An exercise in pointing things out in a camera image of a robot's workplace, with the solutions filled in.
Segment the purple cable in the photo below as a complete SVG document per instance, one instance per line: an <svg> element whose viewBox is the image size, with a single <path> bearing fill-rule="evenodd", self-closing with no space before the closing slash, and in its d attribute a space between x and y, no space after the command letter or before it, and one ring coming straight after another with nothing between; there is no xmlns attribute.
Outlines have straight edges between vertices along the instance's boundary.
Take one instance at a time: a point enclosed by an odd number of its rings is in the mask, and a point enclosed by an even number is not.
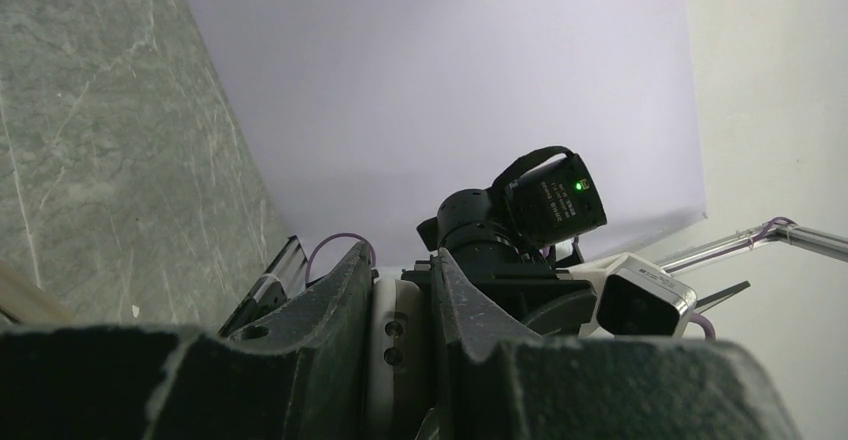
<svg viewBox="0 0 848 440"><path fill-rule="evenodd" d="M312 272L312 263L315 261L315 255L318 254L318 251L321 250L321 247L330 243L330 241L335 240L337 238L355 238L357 240L361 240L368 244L368 249L371 251L371 266L377 265L377 253L374 251L374 246L371 245L371 242L365 239L362 235L357 235L355 233L337 233L335 235L330 235L329 237L321 240L321 243L315 247L315 250L312 250L312 255L309 256L309 260L306 262L306 273L303 276L303 283L306 286L309 286L309 274Z"/></svg>
<svg viewBox="0 0 848 440"><path fill-rule="evenodd" d="M753 244L759 242L760 240L762 240L763 238L765 238L766 235L768 235L769 230L771 230L772 227L774 227L775 225L781 225L781 226L795 225L795 222L786 218L786 217L774 217L766 224L765 227L763 227L763 229L760 231L760 233L758 233L756 236L751 238L749 243L751 245L753 245ZM698 260L693 260L689 263L684 263L683 265L678 265L676 267L667 268L667 269L665 269L665 271L668 272L668 273L674 273L678 270L683 270L684 268L691 267L692 265L697 265L701 262L706 262L707 260L712 260L713 258L718 258L722 255L727 255L728 253L732 253L732 252L735 252L737 250L742 250L743 248L748 248L748 246L749 245L743 244L743 245L736 245L735 247L729 247L729 248L726 248L726 249L724 249L720 252L713 253L712 255L707 255L704 258L699 258Z"/></svg>
<svg viewBox="0 0 848 440"><path fill-rule="evenodd" d="M713 326L713 322L709 321L707 317L698 312L692 312L692 316L689 317L689 322L697 324L703 328L704 336L707 340L715 340L715 327Z"/></svg>

